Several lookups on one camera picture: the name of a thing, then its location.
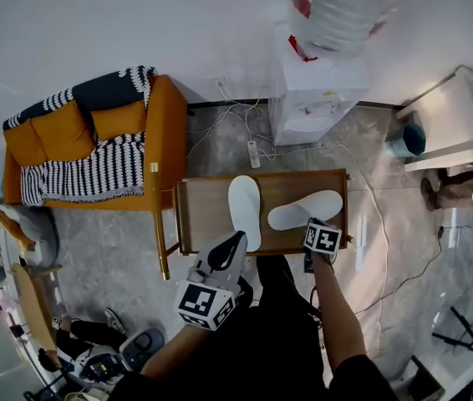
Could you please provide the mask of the grey cushion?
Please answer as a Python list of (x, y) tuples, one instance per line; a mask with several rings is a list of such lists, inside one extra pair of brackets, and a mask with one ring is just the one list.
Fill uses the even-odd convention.
[(53, 217), (46, 208), (0, 204), (0, 211), (20, 224), (24, 234), (36, 242), (35, 266), (51, 267), (58, 257), (58, 236)]

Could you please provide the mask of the black metal frame stand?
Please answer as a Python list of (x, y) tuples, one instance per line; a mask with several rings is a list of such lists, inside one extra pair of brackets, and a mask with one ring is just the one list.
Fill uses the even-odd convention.
[(470, 337), (470, 340), (465, 341), (458, 338), (451, 338), (446, 335), (440, 334), (438, 332), (432, 332), (431, 336), (454, 348), (461, 347), (461, 348), (467, 349), (470, 352), (473, 352), (473, 329), (470, 323), (466, 320), (466, 318), (462, 314), (460, 314), (457, 311), (457, 309), (454, 306), (450, 306), (450, 311), (453, 314), (453, 316), (459, 321), (460, 325), (464, 328), (465, 334), (467, 334)]

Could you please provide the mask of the grey device with dark pads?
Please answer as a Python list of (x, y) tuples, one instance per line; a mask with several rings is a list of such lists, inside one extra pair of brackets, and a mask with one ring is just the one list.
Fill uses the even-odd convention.
[(163, 332), (157, 327), (149, 327), (130, 336), (120, 346), (120, 356), (129, 371), (138, 373), (164, 345)]

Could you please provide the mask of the white slipper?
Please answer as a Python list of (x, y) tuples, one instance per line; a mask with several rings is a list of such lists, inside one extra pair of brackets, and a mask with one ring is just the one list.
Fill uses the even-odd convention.
[(261, 197), (256, 181), (247, 175), (235, 177), (228, 189), (228, 205), (235, 231), (247, 236), (247, 252), (257, 251), (262, 242)]
[(310, 218), (329, 221), (343, 208), (343, 197), (334, 190), (321, 190), (272, 209), (267, 221), (275, 231), (306, 226)]

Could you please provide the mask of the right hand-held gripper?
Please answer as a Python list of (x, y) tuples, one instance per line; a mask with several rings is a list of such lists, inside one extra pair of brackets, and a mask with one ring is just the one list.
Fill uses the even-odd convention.
[(327, 225), (319, 219), (309, 219), (303, 240), (303, 250), (308, 256), (320, 255), (327, 261), (332, 261), (338, 254), (342, 231)]

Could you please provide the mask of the orange sofa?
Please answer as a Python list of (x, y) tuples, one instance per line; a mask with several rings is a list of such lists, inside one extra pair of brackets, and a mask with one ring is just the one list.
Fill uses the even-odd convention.
[(187, 102), (180, 90), (166, 75), (156, 74), (147, 110), (144, 157), (144, 192), (140, 196), (127, 196), (92, 205), (60, 204), (49, 207), (70, 207), (112, 211), (148, 211), (149, 165), (157, 162), (160, 172), (161, 206), (172, 205), (173, 185), (186, 174), (186, 118)]

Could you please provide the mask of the white power strip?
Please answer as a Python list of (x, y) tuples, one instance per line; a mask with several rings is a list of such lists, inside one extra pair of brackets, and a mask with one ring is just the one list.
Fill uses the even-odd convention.
[(259, 169), (261, 167), (260, 157), (257, 149), (257, 143), (255, 140), (247, 142), (247, 149), (249, 154), (249, 160), (253, 169)]

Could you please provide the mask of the person's black clothing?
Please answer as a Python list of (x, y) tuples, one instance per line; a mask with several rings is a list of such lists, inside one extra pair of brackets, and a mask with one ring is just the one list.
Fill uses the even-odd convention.
[(108, 401), (398, 401), (368, 354), (332, 372), (314, 319), (283, 256), (260, 256), (262, 295), (239, 307), (171, 375), (127, 373)]

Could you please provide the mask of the person's left forearm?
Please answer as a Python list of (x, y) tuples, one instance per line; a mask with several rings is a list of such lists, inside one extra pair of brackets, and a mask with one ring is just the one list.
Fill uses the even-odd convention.
[(207, 339), (210, 330), (186, 324), (141, 369), (150, 379), (163, 379), (175, 372)]

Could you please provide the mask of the clear water bottle red label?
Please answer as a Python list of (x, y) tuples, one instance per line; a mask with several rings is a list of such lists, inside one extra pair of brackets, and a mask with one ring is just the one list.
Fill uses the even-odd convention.
[(291, 35), (309, 58), (326, 53), (359, 55), (399, 4), (399, 0), (289, 1)]

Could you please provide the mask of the white round fan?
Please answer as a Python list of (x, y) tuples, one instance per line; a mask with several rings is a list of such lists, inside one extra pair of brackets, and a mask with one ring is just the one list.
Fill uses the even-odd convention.
[(100, 388), (86, 388), (78, 392), (68, 393), (64, 401), (108, 401), (109, 394)]

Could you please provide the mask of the person's right forearm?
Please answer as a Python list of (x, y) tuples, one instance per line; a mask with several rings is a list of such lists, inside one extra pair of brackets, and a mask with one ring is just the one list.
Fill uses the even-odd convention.
[(318, 253), (312, 254), (312, 261), (324, 346), (330, 368), (335, 373), (347, 359), (367, 354), (364, 336), (329, 261)]

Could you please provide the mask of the white water dispenser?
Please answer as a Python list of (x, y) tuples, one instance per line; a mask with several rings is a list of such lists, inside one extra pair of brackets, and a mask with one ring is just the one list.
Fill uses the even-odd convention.
[(276, 146), (320, 140), (369, 91), (364, 59), (334, 53), (305, 63), (288, 42), (289, 26), (274, 29), (268, 113)]

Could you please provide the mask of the white sink cabinet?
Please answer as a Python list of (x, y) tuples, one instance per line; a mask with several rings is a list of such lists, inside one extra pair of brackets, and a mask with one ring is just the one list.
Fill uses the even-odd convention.
[(406, 172), (473, 165), (473, 70), (459, 67), (444, 83), (400, 110), (425, 133), (425, 152)]

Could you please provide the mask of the dark teal waste bin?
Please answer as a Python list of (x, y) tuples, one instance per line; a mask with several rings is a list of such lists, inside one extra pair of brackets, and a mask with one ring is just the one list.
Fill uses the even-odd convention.
[(418, 157), (425, 152), (425, 132), (417, 124), (405, 124), (391, 135), (384, 145), (386, 152), (393, 157)]

